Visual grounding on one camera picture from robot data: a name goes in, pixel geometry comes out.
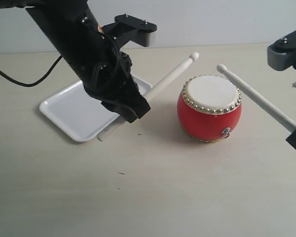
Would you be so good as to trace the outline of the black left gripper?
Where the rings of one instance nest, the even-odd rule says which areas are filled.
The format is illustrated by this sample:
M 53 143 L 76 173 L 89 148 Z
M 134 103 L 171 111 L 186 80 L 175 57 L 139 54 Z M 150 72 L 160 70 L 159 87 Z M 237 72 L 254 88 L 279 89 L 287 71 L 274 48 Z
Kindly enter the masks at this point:
M 130 75 L 128 55 L 99 24 L 85 0 L 34 0 L 26 11 L 77 74 L 91 97 L 129 123 L 150 111 L 151 85 Z

